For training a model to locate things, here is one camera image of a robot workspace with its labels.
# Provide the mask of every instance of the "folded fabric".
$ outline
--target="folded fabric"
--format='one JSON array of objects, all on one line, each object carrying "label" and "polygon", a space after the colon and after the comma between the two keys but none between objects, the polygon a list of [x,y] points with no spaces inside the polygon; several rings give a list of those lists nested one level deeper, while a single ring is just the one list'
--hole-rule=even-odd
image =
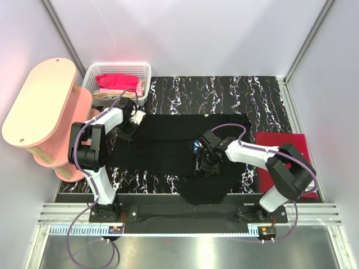
[{"label": "folded fabric", "polygon": [[[143,90],[142,90],[142,85],[144,84],[144,81],[139,80],[137,83],[137,87],[136,87],[136,93],[138,97],[142,97],[143,96]],[[124,90],[126,90],[127,88],[124,89],[105,89],[105,88],[100,88],[100,94],[121,94],[123,93]]]},{"label": "folded fabric", "polygon": [[[143,91],[144,91],[144,89],[145,89],[145,81],[142,81],[141,82],[141,93],[140,94],[138,94],[138,97],[142,97],[143,96]],[[99,89],[99,90],[97,90],[97,91],[95,91],[93,94],[92,94],[92,98],[93,99],[101,99],[101,100],[113,100],[113,99],[115,99],[116,97],[118,97],[123,91],[121,91],[121,90],[118,90],[118,91],[116,91],[116,90],[111,90],[112,92],[109,92],[109,93],[103,93],[103,94],[101,94],[100,93],[100,90],[102,90],[102,89]],[[125,92],[125,94],[123,95],[123,97],[128,97],[128,98],[134,98],[134,97],[136,97],[136,95],[135,95],[135,93],[134,92],[129,92],[129,91],[127,91],[127,92]]]},{"label": "folded fabric", "polygon": [[96,81],[100,88],[125,90],[127,88],[137,88],[139,78],[125,74],[104,74],[96,76]]}]

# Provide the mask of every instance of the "pink towel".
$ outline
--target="pink towel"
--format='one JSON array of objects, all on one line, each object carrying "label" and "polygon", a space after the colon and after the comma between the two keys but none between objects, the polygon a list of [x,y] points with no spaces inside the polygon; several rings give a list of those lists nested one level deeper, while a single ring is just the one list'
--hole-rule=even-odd
[{"label": "pink towel", "polygon": [[136,89],[139,78],[124,74],[104,74],[96,76],[97,85],[100,88],[112,90],[125,90],[127,88]]},{"label": "pink towel", "polygon": [[[104,88],[101,88],[100,89],[100,94],[112,94],[112,93],[116,93],[116,94],[120,94],[122,93],[125,89],[127,88],[124,88],[124,89],[104,89]],[[142,81],[140,79],[138,79],[138,83],[137,83],[137,86],[135,87],[136,89],[136,92],[137,92],[137,96],[138,97],[142,97],[143,96],[143,92],[142,92]]]}]

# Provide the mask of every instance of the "black marbled table surface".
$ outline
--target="black marbled table surface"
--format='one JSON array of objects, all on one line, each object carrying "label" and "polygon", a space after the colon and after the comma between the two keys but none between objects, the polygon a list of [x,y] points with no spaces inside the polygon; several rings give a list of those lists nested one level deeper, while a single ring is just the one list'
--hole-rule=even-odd
[{"label": "black marbled table surface", "polygon": [[[251,141],[256,131],[292,132],[275,77],[153,77],[147,102],[151,114],[242,114],[251,124]],[[107,167],[118,193],[177,193],[175,175]],[[254,192],[256,168],[248,165],[232,192]],[[59,193],[91,193],[86,180],[62,182]]]}]

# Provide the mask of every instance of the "metal floor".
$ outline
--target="metal floor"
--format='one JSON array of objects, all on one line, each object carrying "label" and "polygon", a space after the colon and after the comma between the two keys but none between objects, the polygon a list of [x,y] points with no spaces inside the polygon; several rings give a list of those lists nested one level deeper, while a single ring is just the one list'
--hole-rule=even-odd
[{"label": "metal floor", "polygon": [[[288,227],[278,227],[277,237]],[[96,237],[72,236],[72,252]],[[299,226],[287,240],[277,243],[244,243],[234,238],[132,238],[115,241],[120,254],[109,268],[339,268],[328,231],[321,226]],[[88,267],[101,267],[112,254],[109,245],[97,242],[83,249],[76,259]],[[41,269],[78,268],[68,258],[65,236],[50,236]]]}]

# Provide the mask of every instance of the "red board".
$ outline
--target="red board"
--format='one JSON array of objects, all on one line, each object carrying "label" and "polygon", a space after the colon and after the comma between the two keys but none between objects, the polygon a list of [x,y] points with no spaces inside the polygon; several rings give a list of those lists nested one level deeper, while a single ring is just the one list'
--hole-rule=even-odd
[{"label": "red board", "polygon": [[[304,134],[299,133],[256,133],[256,144],[261,146],[281,146],[284,143],[291,143],[295,145],[298,151],[310,163],[307,142]],[[273,181],[268,171],[258,168],[259,191],[265,193],[273,185]],[[318,198],[316,192],[303,194],[301,197]]]}]

